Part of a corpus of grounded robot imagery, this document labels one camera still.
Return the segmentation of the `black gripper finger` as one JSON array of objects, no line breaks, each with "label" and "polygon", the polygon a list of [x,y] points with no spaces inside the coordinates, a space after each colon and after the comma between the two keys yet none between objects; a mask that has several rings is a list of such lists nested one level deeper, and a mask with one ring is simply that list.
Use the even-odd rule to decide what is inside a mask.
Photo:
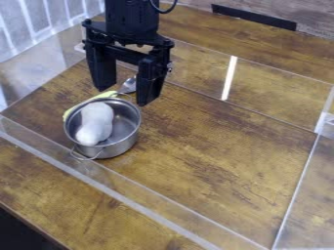
[{"label": "black gripper finger", "polygon": [[92,84],[103,92],[116,84],[116,60],[108,55],[105,46],[85,42],[84,50]]},{"label": "black gripper finger", "polygon": [[139,61],[136,77],[137,105],[149,104],[159,96],[168,72],[169,60],[163,61],[155,57],[145,57]]}]

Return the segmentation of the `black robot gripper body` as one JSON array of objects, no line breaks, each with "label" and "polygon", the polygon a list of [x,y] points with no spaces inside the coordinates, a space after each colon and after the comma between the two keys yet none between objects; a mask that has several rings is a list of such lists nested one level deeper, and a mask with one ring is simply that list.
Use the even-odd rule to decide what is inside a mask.
[{"label": "black robot gripper body", "polygon": [[105,0],[105,21],[82,21],[82,48],[89,64],[121,61],[137,64],[144,58],[160,65],[171,62],[175,44],[157,33],[159,16],[168,14],[159,8],[159,0]]}]

